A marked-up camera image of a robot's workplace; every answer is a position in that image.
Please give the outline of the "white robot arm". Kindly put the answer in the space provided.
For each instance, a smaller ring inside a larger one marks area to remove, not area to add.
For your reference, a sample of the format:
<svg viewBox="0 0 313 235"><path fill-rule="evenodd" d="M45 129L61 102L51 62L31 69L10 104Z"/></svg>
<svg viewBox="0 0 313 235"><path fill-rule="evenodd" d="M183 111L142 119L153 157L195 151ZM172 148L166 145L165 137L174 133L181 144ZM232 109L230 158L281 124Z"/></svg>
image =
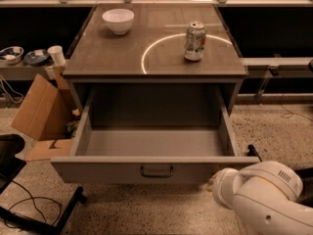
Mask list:
<svg viewBox="0 0 313 235"><path fill-rule="evenodd" d="M212 197L261 235L313 235L313 209L297 200L300 177L284 164L267 161L213 176Z"/></svg>

